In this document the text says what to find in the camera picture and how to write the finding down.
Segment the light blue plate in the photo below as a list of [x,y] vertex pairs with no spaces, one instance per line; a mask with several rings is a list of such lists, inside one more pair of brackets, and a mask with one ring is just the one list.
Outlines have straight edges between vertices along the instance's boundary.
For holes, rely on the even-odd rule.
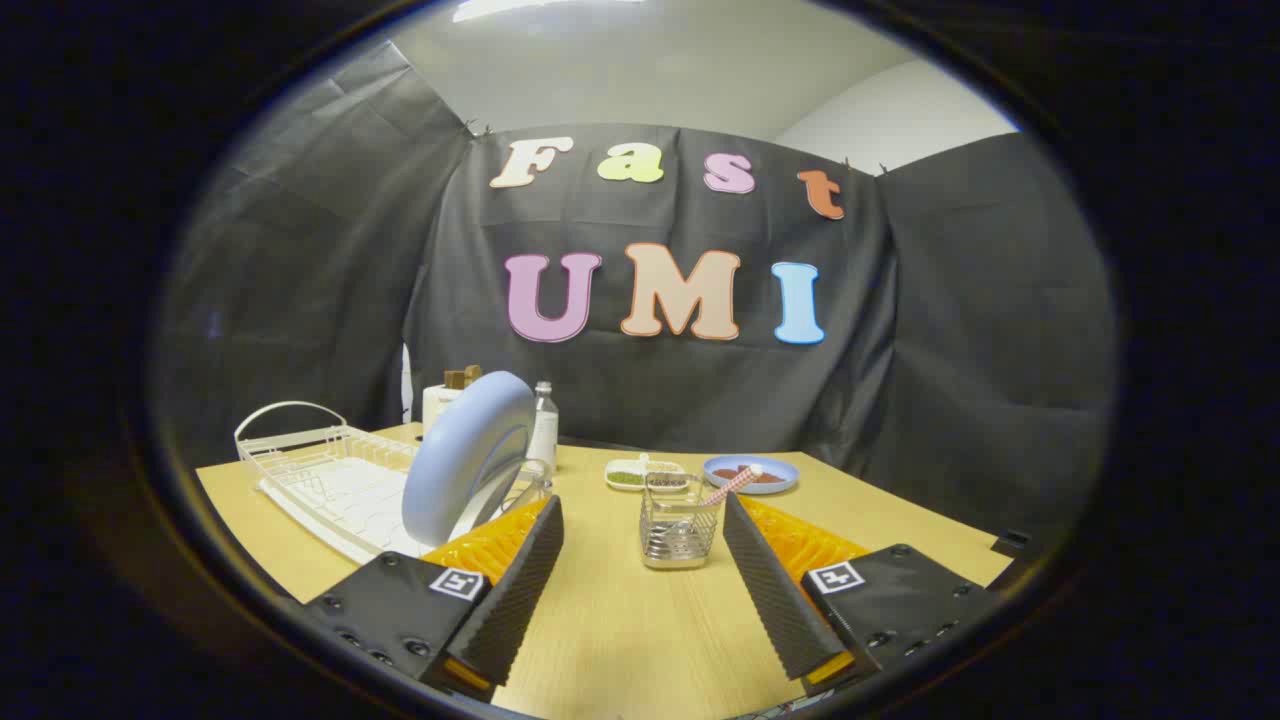
[[401,506],[410,537],[439,547],[472,496],[484,491],[500,501],[532,432],[534,392],[524,380],[497,372],[471,383],[431,425],[410,465]]
[[782,478],[781,483],[751,483],[745,488],[737,491],[742,495],[776,495],[785,492],[795,487],[796,480],[800,479],[800,470],[790,462],[783,462],[781,460],[774,460],[772,457],[760,457],[758,455],[721,455],[719,457],[712,457],[707,462],[703,462],[703,477],[707,482],[716,487],[721,487],[728,482],[728,478],[722,478],[716,474],[716,470],[722,470],[728,468],[730,470],[737,471],[739,465],[755,465],[759,464],[764,468],[764,471]]

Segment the dish rack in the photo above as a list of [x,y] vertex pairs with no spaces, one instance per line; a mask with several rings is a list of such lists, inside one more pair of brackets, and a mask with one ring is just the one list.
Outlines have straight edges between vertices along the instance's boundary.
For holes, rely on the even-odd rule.
[[[287,406],[323,410],[335,425],[262,438],[244,428]],[[239,459],[261,475],[257,488],[326,544],[364,565],[385,551],[421,557],[434,550],[404,530],[401,502],[417,447],[352,428],[342,415],[302,401],[268,405],[236,428]]]

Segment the wooden table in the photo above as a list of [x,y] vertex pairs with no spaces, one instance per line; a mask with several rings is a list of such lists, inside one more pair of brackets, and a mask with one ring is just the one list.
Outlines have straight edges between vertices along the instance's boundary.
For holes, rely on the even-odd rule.
[[[416,443],[420,423],[378,434]],[[538,603],[511,679],[494,705],[553,720],[723,720],[801,697],[782,670],[723,537],[696,570],[655,571],[640,562],[640,495],[609,488],[612,450],[561,446],[554,492],[564,547]],[[653,452],[700,473],[710,455]],[[764,502],[879,550],[909,543],[987,585],[1009,559],[995,537],[915,506],[801,452],[769,454],[800,482]],[[246,462],[197,470],[228,527],[288,592],[307,602],[356,569],[265,495]]]

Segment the red sauce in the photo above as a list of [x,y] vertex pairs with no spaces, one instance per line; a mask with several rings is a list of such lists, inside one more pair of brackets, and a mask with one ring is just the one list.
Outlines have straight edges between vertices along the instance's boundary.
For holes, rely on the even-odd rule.
[[[721,468],[719,470],[714,471],[714,475],[718,477],[718,478],[724,478],[726,480],[732,480],[733,478],[737,477],[739,473],[741,473],[742,470],[746,470],[746,468],[748,468],[746,465],[739,465],[737,470],[731,470],[728,468]],[[782,482],[782,478],[780,478],[777,475],[771,475],[768,473],[764,473],[759,478],[755,478],[755,482],[751,483],[751,484],[754,486],[755,483],[781,483],[781,482]]]

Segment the water bottle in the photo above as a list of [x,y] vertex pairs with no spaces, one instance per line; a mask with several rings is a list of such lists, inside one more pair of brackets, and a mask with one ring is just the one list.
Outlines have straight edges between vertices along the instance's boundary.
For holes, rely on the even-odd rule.
[[552,400],[552,383],[539,380],[534,405],[534,437],[529,441],[529,457],[556,469],[556,443],[559,438],[559,407]]

